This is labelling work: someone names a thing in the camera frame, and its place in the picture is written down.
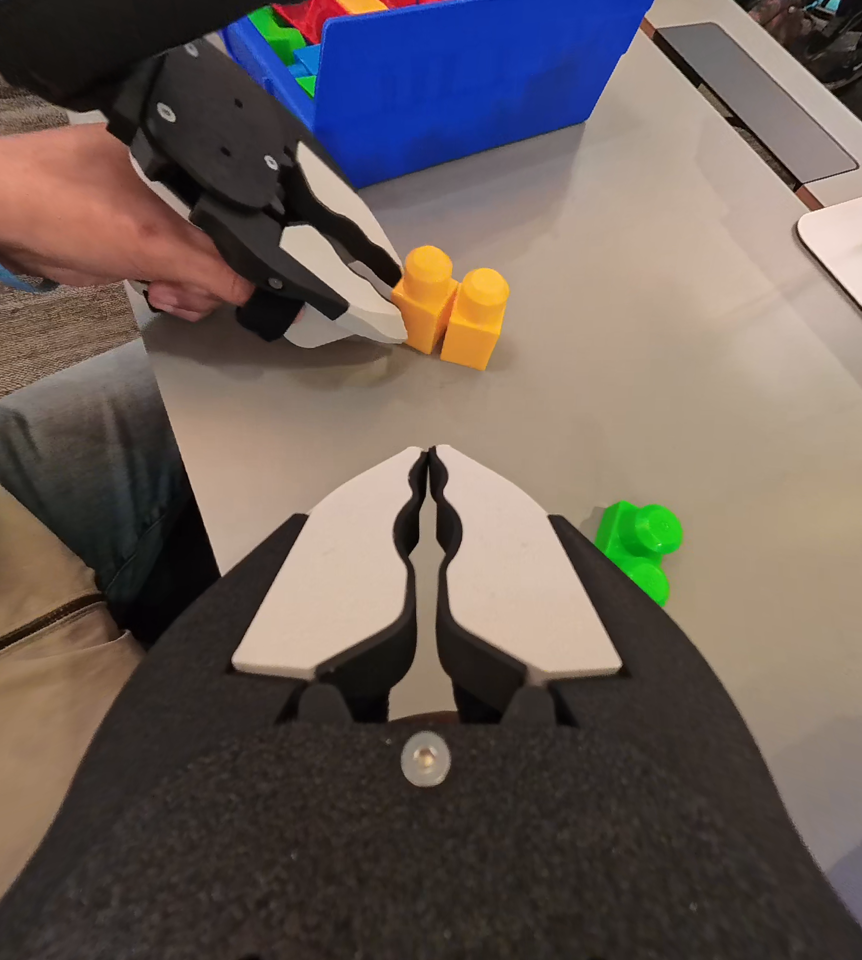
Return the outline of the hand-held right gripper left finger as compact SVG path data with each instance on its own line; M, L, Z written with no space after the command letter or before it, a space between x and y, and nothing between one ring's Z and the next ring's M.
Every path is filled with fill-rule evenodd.
M339 687L394 687L416 647L414 571L427 454L410 446L307 515L232 666Z

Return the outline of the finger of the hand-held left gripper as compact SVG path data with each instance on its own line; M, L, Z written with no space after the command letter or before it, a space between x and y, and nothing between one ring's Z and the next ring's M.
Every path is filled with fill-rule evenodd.
M292 343L311 349L352 335L388 345L407 340L398 307L351 270L313 226L287 226L283 252L311 276L301 282L306 307L285 335Z
M402 261L370 207L314 150L299 152L299 219L336 241L380 282L400 282Z

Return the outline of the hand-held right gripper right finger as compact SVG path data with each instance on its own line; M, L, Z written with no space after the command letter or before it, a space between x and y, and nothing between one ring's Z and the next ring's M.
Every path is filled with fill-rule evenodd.
M547 511L448 444L431 451L430 478L446 626L536 686L617 674L621 658Z

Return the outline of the orange mega block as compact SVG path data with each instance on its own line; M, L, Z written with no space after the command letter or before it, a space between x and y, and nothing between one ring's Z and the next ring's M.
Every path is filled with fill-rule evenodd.
M471 270L459 284L440 359L484 371L500 339L509 283L494 269Z
M459 282L451 258L436 246L412 249L402 277L391 292L407 331L407 346L432 354L440 343L453 308Z

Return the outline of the green mega block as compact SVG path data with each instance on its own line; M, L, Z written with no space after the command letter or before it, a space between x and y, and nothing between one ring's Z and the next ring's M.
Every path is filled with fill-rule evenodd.
M627 500L608 506L594 537L594 546L658 606L670 595L664 558L683 542L678 517L666 506L636 506Z

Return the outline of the blue storage bin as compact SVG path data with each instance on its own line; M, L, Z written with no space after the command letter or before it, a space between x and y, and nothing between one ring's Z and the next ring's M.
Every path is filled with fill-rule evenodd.
M313 95L250 17L221 39L364 188L583 123L651 6L431 2L330 19Z

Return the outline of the pile of colourful blocks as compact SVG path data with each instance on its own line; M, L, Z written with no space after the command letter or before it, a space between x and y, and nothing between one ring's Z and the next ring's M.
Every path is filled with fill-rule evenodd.
M310 97L316 94L324 26L337 18L360 17L427 5L428 1L306 1L263 6L247 16L271 50Z

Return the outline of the person's left hand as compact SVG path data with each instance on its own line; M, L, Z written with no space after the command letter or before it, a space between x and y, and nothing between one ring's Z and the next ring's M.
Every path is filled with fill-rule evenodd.
M154 310L191 322L255 290L99 124L0 137L0 264L75 287L143 282Z

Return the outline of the person's jeans leg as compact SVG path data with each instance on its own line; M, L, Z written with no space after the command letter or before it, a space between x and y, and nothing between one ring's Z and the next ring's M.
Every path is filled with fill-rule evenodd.
M219 578L140 339L0 398L0 484L145 649Z

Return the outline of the person's beige jacket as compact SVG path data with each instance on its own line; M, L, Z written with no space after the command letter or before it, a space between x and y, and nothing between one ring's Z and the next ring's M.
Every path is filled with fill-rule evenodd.
M142 656L92 570L0 485L0 900Z

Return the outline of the black flat panel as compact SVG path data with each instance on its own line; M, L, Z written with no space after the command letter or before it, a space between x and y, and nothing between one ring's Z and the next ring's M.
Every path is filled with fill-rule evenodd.
M786 186L798 189L859 169L857 159L719 25L658 28L653 42Z

